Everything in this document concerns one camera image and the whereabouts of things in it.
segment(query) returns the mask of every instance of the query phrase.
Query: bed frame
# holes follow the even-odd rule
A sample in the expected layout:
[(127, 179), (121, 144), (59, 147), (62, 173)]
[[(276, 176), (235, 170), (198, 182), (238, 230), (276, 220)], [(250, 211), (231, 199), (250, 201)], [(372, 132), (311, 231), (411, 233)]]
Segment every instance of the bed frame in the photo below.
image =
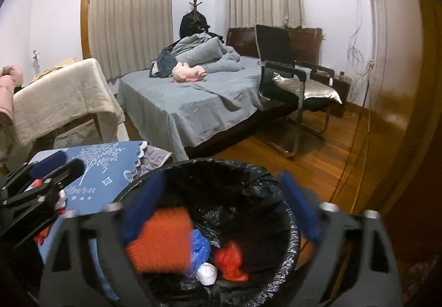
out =
[[(320, 56), (320, 44), (322, 40), (322, 29), (297, 28), (289, 29), (290, 43), (295, 52), (296, 60), (318, 64)], [(232, 46), (242, 56), (258, 58), (256, 47), (255, 28), (229, 29), (226, 45)], [(209, 140), (196, 147), (186, 147), (189, 158), (204, 158), (216, 155), (217, 153), (237, 144), (248, 138), (267, 124), (271, 124), (284, 116), (289, 115), (297, 109), (297, 105), (282, 105), (266, 111), (257, 111), (248, 119), (213, 135)], [(131, 140), (142, 140), (137, 129), (133, 126), (129, 116), (126, 115), (126, 127)]]

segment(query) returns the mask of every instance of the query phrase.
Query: orange sponge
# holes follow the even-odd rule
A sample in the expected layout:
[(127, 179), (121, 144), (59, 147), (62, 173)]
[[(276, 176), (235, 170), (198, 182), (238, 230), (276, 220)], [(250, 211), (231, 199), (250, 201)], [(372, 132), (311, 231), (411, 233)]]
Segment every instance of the orange sponge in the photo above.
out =
[(192, 221), (185, 208), (157, 210), (126, 247), (138, 273), (183, 273), (191, 264)]

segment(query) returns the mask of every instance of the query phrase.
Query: bed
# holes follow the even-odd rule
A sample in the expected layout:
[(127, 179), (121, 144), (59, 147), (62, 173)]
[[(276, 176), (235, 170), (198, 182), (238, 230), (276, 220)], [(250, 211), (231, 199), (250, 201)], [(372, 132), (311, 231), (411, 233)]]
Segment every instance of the bed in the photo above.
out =
[[(317, 63), (321, 29), (289, 33), (297, 57)], [(129, 124), (142, 139), (172, 151), (176, 161), (219, 152), (297, 108), (259, 97), (261, 68), (253, 28), (230, 29), (226, 45), (241, 55), (243, 70), (215, 72), (196, 83), (171, 83), (144, 70), (120, 81), (117, 100)]]

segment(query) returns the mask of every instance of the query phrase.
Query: black mesh chair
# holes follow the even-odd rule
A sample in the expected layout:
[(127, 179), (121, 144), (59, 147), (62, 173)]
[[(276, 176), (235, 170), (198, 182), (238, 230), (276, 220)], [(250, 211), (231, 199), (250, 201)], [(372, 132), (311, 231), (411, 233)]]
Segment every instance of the black mesh chair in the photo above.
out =
[[(255, 37), (262, 69), (261, 81), (259, 83), (259, 93), (261, 97), (286, 104), (293, 104), (297, 107), (296, 110), (298, 111), (294, 144), (291, 150), (287, 150), (274, 143), (268, 138), (268, 136), (261, 140), (275, 148), (284, 156), (290, 157), (298, 150), (301, 127), (306, 128), (308, 131), (318, 136), (321, 136), (327, 130), (330, 118), (330, 105), (334, 103), (332, 99), (328, 98), (310, 97), (304, 99), (305, 86), (309, 74), (314, 75), (315, 72), (327, 74), (330, 78), (329, 86), (332, 86), (335, 71), (323, 66), (297, 61), (290, 45), (289, 33), (286, 29), (256, 25)], [(278, 87), (273, 81), (274, 73), (278, 73), (286, 78), (292, 78), (296, 75), (301, 81), (299, 96), (302, 96), (303, 98), (299, 99), (295, 94), (289, 93)], [(302, 114), (304, 110), (315, 112), (323, 109), (326, 109), (326, 115), (322, 129), (316, 130), (303, 124)]]

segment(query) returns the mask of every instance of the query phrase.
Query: chair armrest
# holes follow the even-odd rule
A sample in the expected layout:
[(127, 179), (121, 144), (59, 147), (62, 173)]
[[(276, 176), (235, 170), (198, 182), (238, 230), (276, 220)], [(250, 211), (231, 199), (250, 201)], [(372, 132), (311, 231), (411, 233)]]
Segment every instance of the chair armrest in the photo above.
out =
[(303, 68), (308, 68), (313, 70), (314, 72), (316, 71), (323, 71), (325, 72), (328, 76), (330, 76), (332, 79), (335, 78), (335, 71), (333, 69), (330, 68), (326, 68), (324, 66), (320, 66), (320, 65), (316, 65), (316, 64), (311, 64), (309, 62), (304, 62), (304, 61), (298, 61), (295, 60), (293, 62), (293, 65), (298, 65), (298, 66), (302, 66)]
[(296, 75), (301, 82), (307, 81), (307, 74), (304, 70), (297, 69), (294, 66), (283, 64), (275, 61), (262, 61), (260, 63), (261, 66), (265, 66), (271, 68), (273, 70), (279, 70), (283, 72), (288, 72), (289, 74)]

